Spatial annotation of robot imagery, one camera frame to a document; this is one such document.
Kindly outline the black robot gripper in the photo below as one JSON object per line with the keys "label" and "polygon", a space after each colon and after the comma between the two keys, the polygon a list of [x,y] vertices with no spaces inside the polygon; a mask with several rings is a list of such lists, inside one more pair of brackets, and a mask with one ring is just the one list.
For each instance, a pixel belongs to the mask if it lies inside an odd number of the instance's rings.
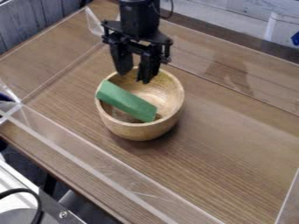
{"label": "black robot gripper", "polygon": [[116,72],[124,76],[140,55],[136,80],[144,84],[158,75],[160,64],[171,61],[174,41],[159,31],[160,0],[119,0],[119,20],[103,20],[103,42],[109,45]]}

